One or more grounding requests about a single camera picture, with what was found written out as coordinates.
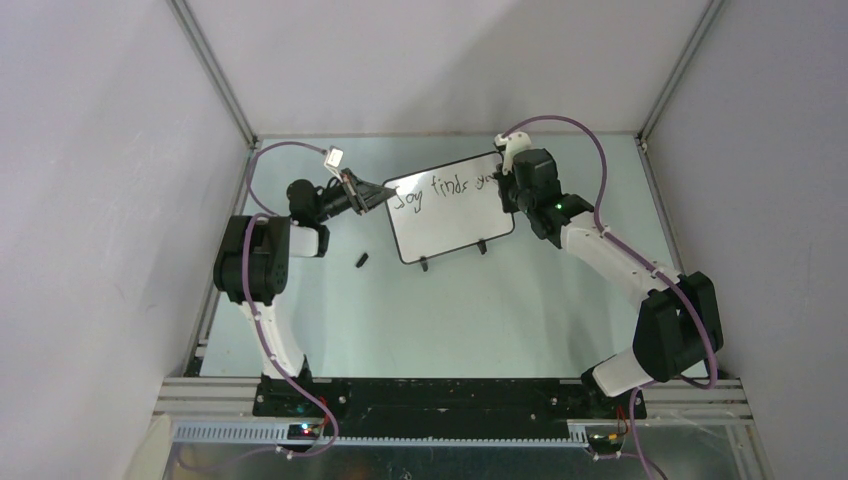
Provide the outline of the black framed whiteboard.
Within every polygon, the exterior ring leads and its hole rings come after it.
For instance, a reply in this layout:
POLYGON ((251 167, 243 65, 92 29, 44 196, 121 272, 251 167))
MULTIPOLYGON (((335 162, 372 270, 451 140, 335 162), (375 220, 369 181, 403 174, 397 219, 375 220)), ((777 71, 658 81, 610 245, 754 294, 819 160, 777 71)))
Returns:
POLYGON ((503 210, 494 174, 502 156, 491 151, 391 178, 386 207, 398 257, 411 265, 509 235, 514 217, 503 210))

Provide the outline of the black marker cap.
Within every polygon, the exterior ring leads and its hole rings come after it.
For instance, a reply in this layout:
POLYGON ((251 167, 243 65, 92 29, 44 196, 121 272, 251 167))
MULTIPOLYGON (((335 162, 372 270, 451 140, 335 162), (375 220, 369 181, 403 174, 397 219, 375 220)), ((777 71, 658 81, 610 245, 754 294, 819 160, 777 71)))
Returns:
POLYGON ((355 263, 355 267, 356 267, 357 269, 362 268, 362 267, 363 267, 363 265, 367 262, 367 260, 368 260, 368 259, 369 259, 369 254, 368 254, 368 253, 363 253, 363 254, 362 254, 362 255, 361 255, 361 256, 357 259, 357 261, 356 261, 356 263, 355 263))

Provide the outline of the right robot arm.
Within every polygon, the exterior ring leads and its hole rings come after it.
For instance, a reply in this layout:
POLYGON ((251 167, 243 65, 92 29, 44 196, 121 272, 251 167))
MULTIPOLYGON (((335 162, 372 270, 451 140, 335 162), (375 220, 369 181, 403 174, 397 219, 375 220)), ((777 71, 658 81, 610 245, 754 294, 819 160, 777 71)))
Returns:
POLYGON ((562 192, 556 162, 545 149, 505 148, 494 177, 505 212, 523 213, 539 239, 585 262, 637 310, 631 345, 584 374, 581 402, 588 414, 606 418, 620 407, 621 394, 677 378, 699 362, 707 364, 705 385, 715 385, 723 334, 706 275, 650 261, 616 237, 595 207, 562 192))

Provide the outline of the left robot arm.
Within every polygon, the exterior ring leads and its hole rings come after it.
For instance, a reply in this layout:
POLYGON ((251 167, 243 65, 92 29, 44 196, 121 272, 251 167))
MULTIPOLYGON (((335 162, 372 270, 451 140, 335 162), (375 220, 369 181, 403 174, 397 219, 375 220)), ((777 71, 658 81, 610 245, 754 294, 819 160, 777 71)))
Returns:
POLYGON ((312 411, 316 390, 298 379, 307 358, 295 339, 291 316, 281 307, 290 260, 324 257, 330 241, 328 220, 348 211, 367 214, 395 194, 392 188, 343 169, 325 186, 306 179, 291 183, 286 190, 288 216, 235 215, 227 222, 213 266, 213 283, 252 325, 263 375, 290 378, 280 387, 277 402, 292 416, 312 411))

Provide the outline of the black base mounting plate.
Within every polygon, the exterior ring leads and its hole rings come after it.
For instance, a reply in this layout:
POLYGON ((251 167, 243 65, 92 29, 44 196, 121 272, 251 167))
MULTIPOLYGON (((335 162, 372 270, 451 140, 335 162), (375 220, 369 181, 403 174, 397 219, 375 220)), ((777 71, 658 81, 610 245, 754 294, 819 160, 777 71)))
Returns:
POLYGON ((256 417, 326 419, 347 438, 400 440, 569 439, 579 420, 646 418, 629 393, 608 397, 592 380, 301 379, 296 387, 263 376, 256 417))

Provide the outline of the aluminium frame rail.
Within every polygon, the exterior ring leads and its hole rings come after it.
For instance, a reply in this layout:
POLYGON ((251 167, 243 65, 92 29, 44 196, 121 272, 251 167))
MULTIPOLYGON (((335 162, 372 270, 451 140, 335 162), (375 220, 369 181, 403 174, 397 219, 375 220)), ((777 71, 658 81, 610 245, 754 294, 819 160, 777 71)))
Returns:
POLYGON ((575 379, 171 378, 153 413, 179 441, 294 445, 581 446, 591 431, 747 426, 741 384, 671 381, 607 397, 575 379))

